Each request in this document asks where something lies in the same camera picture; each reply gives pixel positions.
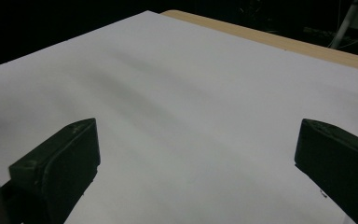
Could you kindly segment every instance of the table surface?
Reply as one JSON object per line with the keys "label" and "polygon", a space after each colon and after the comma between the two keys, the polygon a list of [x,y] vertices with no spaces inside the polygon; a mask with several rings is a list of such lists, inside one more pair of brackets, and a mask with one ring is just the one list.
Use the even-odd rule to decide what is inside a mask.
{"label": "table surface", "polygon": [[87,118],[102,164],[68,224],[344,221],[294,155],[303,118],[358,135],[357,68],[145,12],[0,65],[0,185]]}
{"label": "table surface", "polygon": [[249,29],[239,25],[216,21],[202,16],[186,13],[178,10],[169,10],[163,12],[162,15],[176,18],[181,21],[188,21],[194,24],[212,28],[231,35],[240,36],[256,42],[267,44],[280,49],[290,50],[328,62],[340,63],[358,68],[358,55],[350,54],[336,49],[329,49],[312,45],[309,43],[297,41],[294,39],[268,34],[265,32]]}

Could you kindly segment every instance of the white sheet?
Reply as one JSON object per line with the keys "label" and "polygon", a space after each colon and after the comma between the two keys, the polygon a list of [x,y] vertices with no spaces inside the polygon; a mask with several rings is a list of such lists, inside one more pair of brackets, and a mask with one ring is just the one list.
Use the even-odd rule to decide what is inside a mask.
{"label": "white sheet", "polygon": [[303,118],[358,135],[358,69],[145,12],[0,65],[0,184],[71,122],[102,165],[66,223],[342,223],[295,167]]}

